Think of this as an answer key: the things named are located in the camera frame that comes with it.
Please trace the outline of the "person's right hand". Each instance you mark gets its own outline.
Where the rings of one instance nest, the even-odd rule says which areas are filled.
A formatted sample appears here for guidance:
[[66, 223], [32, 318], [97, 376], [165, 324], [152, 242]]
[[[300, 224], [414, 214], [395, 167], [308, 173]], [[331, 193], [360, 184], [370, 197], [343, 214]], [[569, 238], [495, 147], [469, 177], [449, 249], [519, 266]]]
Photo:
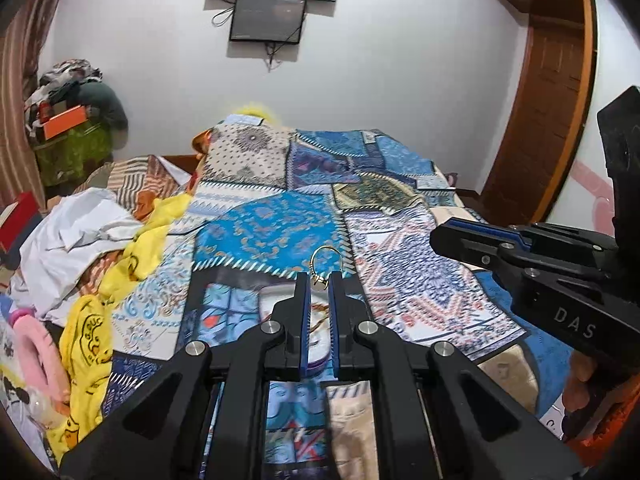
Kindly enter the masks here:
[[596, 370], [597, 363], [589, 356], [574, 351], [570, 356], [570, 374], [567, 377], [562, 402], [565, 411], [574, 413], [585, 408], [590, 400], [587, 382]]

